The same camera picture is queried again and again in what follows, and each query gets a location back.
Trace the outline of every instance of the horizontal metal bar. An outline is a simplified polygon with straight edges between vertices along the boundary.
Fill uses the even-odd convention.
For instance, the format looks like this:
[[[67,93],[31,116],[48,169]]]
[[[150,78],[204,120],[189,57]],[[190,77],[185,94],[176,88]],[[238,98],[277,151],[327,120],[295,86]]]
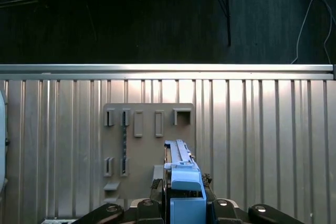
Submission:
[[[139,65],[0,65],[4,73],[80,73],[80,72],[319,72],[331,73],[332,65],[222,65],[222,64],[139,64]]]
[[[253,72],[148,72],[148,73],[67,73],[0,74],[0,80],[333,80],[322,73]]]
[[[0,8],[38,3],[38,0],[13,0],[0,3]]]

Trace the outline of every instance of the corrugated metal wall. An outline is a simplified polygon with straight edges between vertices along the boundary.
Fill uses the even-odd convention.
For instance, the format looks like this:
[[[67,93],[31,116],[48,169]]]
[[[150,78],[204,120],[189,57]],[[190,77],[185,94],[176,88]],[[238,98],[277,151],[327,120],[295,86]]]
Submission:
[[[336,223],[335,81],[9,80],[0,87],[11,141],[3,223],[80,216],[101,204],[108,102],[192,102],[197,162],[218,197]]]

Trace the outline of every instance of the metal panel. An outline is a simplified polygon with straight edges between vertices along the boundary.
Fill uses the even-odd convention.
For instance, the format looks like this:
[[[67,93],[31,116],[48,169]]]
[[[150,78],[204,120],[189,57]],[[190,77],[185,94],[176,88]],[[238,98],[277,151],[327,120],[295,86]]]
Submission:
[[[11,140],[2,213],[17,209],[2,223],[74,218],[102,204],[102,108],[123,102],[193,103],[196,160],[212,174],[218,197],[243,208],[264,202],[306,223],[335,223],[332,69],[0,65]]]

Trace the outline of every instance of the rectangular slot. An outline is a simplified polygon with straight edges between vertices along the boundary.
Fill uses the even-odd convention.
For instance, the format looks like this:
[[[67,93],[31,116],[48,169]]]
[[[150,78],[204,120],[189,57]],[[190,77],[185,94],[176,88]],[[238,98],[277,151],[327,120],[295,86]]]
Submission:
[[[104,117],[104,126],[114,125],[114,109],[107,109]]]
[[[123,109],[121,113],[121,126],[123,126],[123,120],[125,120],[125,126],[130,125],[130,109]]]
[[[174,109],[174,125],[191,124],[191,109]]]
[[[163,137],[163,120],[164,120],[164,111],[156,110],[155,112],[155,136]]]
[[[126,158],[125,160],[121,159],[120,160],[120,176],[127,177],[128,174],[129,174],[129,158]]]
[[[143,111],[136,110],[134,113],[134,136],[142,137],[143,131]]]
[[[104,177],[111,177],[113,175],[113,157],[104,159]]]

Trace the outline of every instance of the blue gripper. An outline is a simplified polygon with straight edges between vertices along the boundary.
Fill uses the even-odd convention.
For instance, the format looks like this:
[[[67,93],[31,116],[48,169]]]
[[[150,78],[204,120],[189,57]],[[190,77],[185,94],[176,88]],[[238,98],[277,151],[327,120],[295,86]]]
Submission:
[[[182,140],[165,141],[165,146],[171,151],[172,162],[165,163],[164,169],[171,171],[172,190],[199,192],[196,198],[170,199],[170,223],[205,224],[206,196],[200,168]]]

